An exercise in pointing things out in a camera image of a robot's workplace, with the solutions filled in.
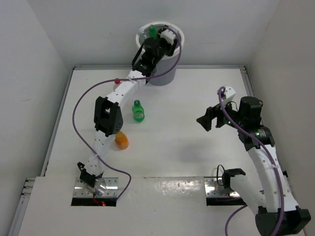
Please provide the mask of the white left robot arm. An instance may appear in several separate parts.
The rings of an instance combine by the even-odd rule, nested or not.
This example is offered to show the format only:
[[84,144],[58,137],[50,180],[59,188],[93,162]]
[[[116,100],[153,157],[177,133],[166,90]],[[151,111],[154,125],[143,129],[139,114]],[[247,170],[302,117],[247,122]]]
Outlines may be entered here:
[[95,188],[97,180],[103,175],[106,165],[102,157],[109,150],[114,136],[123,126],[122,108],[133,94],[148,81],[166,75],[156,74],[156,67],[163,57],[171,57],[175,50],[182,50],[180,34],[168,25],[161,28],[156,37],[147,38],[140,46],[132,61],[132,69],[121,84],[105,97],[98,97],[94,107],[95,139],[87,145],[92,151],[87,163],[79,162],[80,180],[90,188]]

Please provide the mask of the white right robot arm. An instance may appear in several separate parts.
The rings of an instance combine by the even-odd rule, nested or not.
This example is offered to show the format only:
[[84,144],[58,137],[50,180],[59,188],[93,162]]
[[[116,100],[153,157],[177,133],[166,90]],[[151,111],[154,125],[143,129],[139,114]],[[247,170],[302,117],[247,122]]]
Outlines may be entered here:
[[277,160],[275,141],[269,128],[261,123],[263,102],[255,97],[242,97],[237,111],[231,99],[209,107],[197,122],[206,130],[217,120],[217,128],[229,125],[238,130],[238,137],[254,163],[262,189],[258,190],[240,169],[224,170],[222,184],[237,192],[255,217],[262,236],[296,235],[310,222],[308,209],[300,208],[293,197],[286,176]]

